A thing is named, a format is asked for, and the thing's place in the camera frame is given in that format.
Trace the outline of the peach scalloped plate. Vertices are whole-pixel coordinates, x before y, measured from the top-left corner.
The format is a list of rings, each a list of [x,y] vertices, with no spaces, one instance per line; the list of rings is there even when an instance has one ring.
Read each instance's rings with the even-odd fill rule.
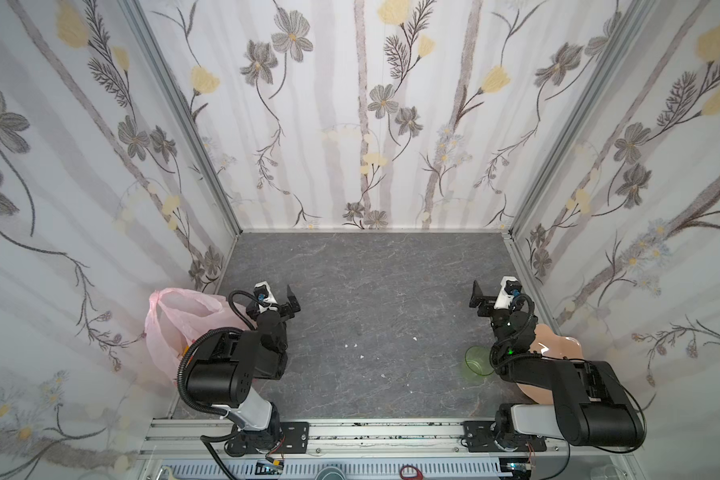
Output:
[[[535,327],[535,340],[530,345],[531,353],[540,353],[558,359],[581,358],[583,349],[580,342],[570,336],[558,335],[544,324]],[[517,386],[533,402],[540,405],[553,404],[553,381],[550,368],[534,367],[532,370],[532,383],[517,382]]]

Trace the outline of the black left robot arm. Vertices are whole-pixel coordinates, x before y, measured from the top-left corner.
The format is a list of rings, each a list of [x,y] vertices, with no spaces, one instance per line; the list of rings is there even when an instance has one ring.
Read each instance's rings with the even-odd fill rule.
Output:
[[[266,281],[251,292],[234,290],[226,300],[245,327],[212,329],[188,347],[177,370],[179,396],[193,410],[233,422],[233,433],[225,442],[241,443],[233,449],[235,455],[249,448],[273,451],[286,434],[277,407],[261,397],[253,381],[284,375],[287,321],[301,306],[290,288],[286,300],[277,301]]]

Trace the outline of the green translucent plastic cup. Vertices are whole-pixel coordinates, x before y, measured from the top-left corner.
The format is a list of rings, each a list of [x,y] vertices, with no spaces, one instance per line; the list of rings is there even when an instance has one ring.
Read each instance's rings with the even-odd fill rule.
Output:
[[[481,383],[494,374],[490,363],[490,349],[485,346],[469,347],[463,357],[462,377],[471,383]]]

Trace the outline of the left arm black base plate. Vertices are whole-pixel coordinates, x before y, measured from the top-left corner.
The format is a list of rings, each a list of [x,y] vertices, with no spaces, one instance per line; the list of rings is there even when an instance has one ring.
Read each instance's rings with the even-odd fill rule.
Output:
[[[310,424],[308,422],[281,422],[261,431],[243,430],[224,444],[230,457],[247,454],[305,454]]]

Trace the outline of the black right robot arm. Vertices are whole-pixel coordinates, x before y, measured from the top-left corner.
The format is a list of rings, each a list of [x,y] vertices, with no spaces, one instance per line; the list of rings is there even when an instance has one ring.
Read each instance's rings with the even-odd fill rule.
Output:
[[[550,356],[532,348],[538,325],[535,302],[514,277],[502,278],[499,293],[486,295],[474,282],[469,306],[490,320],[495,341],[490,371],[502,380],[551,393],[552,403],[499,406],[489,428],[497,448],[538,450],[535,440],[607,453],[631,453],[645,441],[647,426],[638,402],[605,361]]]

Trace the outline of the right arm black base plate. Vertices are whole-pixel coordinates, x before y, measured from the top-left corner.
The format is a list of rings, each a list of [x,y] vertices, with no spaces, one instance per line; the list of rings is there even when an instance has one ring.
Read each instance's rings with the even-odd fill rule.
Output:
[[[511,426],[495,426],[494,421],[462,423],[461,444],[470,453],[532,453],[545,452],[547,445],[539,436],[521,434]]]

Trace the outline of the aluminium frame rail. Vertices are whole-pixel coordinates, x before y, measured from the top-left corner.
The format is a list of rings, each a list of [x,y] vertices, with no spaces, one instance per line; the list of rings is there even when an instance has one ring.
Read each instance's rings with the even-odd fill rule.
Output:
[[[546,439],[545,452],[470,453],[456,418],[310,419],[305,454],[230,457],[228,422],[155,420],[138,479],[642,479],[631,455]]]

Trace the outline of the pink plastic bag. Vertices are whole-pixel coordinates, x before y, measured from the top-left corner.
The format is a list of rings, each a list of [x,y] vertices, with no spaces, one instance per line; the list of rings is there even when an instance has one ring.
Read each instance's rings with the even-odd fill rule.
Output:
[[[149,297],[146,346],[155,366],[173,384],[185,350],[206,332],[222,327],[249,329],[223,296],[166,288]]]

